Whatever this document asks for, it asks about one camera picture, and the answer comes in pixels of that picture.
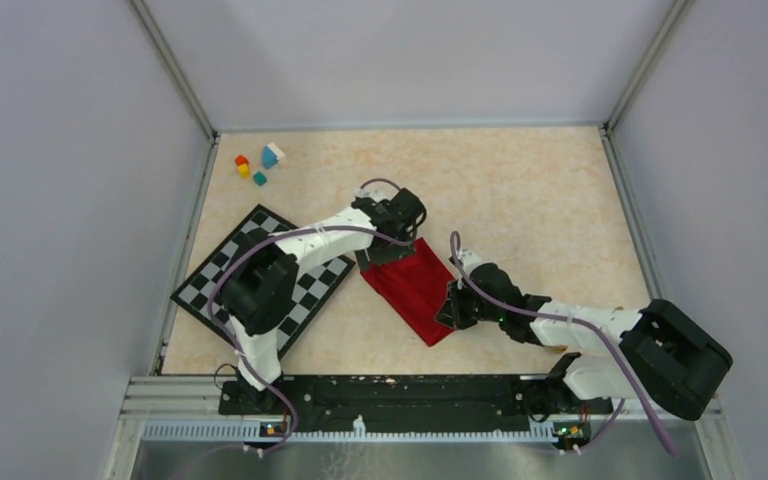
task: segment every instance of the red cloth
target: red cloth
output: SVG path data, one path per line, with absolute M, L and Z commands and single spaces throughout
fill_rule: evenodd
M 373 265 L 361 275 L 431 347 L 454 331 L 434 321 L 454 277 L 424 238 L 414 242 L 414 247 L 413 255 Z

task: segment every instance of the black and white checkerboard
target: black and white checkerboard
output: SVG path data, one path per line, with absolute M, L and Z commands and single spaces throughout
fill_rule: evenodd
M 239 244 L 236 240 L 241 235 L 258 227 L 269 233 L 286 232 L 297 228 L 262 205 L 254 207 L 231 234 L 172 294 L 172 300 L 175 303 L 228 343 L 231 342 L 225 333 L 208 318 L 207 297 L 237 252 Z M 313 268 L 299 278 L 293 290 L 292 301 L 295 305 L 278 326 L 278 358 L 287 353 L 293 342 L 299 338 L 302 331 L 319 312 L 319 309 L 328 301 L 340 283 L 345 280 L 354 265 L 355 262 L 344 255 Z M 217 306 L 213 309 L 216 312 L 216 318 L 224 323 L 228 320 L 229 314 L 224 308 L 220 308 L 222 299 L 218 296 L 216 303 Z

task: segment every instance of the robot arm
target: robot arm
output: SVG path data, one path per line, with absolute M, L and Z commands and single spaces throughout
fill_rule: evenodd
M 392 245 L 373 237 L 368 231 L 412 241 L 425 217 L 422 202 L 407 189 L 400 189 L 392 199 L 386 199 L 378 192 L 361 190 L 349 207 L 304 227 L 316 229 L 315 233 L 284 238 L 258 251 L 231 275 L 219 294 L 222 305 L 231 314 L 230 327 L 242 347 L 238 355 L 244 354 L 264 380 L 275 381 L 281 375 L 277 327 L 290 313 L 298 278 L 317 265 L 353 251 L 357 252 L 362 268 L 410 255 L 412 247 Z M 367 232 L 325 231 L 322 228 L 336 225 L 360 227 Z M 265 231 L 253 230 L 238 239 L 240 248 L 231 263 L 267 237 Z M 266 388 L 242 364 L 239 371 L 255 389 L 262 391 Z
M 652 300 L 639 311 L 569 305 L 546 296 L 522 294 L 495 263 L 483 262 L 472 252 L 463 250 L 458 258 L 470 280 L 497 300 L 596 325 L 618 344 L 651 398 L 680 418 L 697 420 L 731 368 L 729 353 L 666 300 Z M 491 321 L 520 343 L 607 353 L 599 337 L 582 325 L 512 313 L 487 301 L 462 279 L 451 282 L 448 288 L 436 320 L 451 328 L 462 330 L 478 321 Z M 570 353 L 553 373 L 562 377 L 580 400 L 636 397 L 616 362 L 607 356 Z

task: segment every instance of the gray wall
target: gray wall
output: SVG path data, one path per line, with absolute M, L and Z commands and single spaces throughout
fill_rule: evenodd
M 696 2 L 618 137 L 672 297 L 734 355 L 726 413 L 768 478 L 768 2 Z
M 672 0 L 149 0 L 218 129 L 602 121 Z
M 120 0 L 0 0 L 0 479 L 91 479 L 205 139 Z

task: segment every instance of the marble-patterned surface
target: marble-patterned surface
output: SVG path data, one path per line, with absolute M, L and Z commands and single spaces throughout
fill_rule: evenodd
M 244 154 L 258 166 L 268 142 L 288 161 L 258 187 L 233 160 Z M 464 248 L 497 262 L 524 292 L 611 308 L 648 302 L 595 127 L 223 135 L 188 273 L 256 203 L 305 225 L 344 208 L 371 177 L 419 196 L 429 214 L 421 235 L 441 258 L 456 229 Z M 297 374 L 536 373 L 557 357 L 489 323 L 429 348 L 355 270 L 282 365 Z M 227 344 L 178 310 L 164 373 L 210 374 L 233 361 Z

